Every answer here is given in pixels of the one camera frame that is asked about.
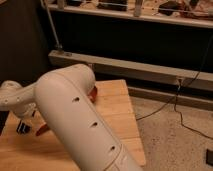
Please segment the red object behind arm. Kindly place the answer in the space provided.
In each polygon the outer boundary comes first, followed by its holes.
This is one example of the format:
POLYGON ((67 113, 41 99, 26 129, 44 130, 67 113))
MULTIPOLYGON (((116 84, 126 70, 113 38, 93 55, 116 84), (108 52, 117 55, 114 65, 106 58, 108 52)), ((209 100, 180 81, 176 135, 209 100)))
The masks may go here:
POLYGON ((97 87, 93 88, 93 90, 89 93, 88 97, 91 100, 91 102, 94 102, 96 100, 96 97, 97 97, 97 87))

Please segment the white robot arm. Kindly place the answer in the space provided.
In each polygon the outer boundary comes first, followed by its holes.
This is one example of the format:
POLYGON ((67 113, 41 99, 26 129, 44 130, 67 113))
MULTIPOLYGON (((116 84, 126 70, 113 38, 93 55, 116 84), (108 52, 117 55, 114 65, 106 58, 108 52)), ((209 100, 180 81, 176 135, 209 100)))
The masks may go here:
POLYGON ((38 109, 81 171, 143 171, 89 99, 95 75, 85 64, 52 70, 36 82, 0 85, 0 111, 24 119, 38 109))

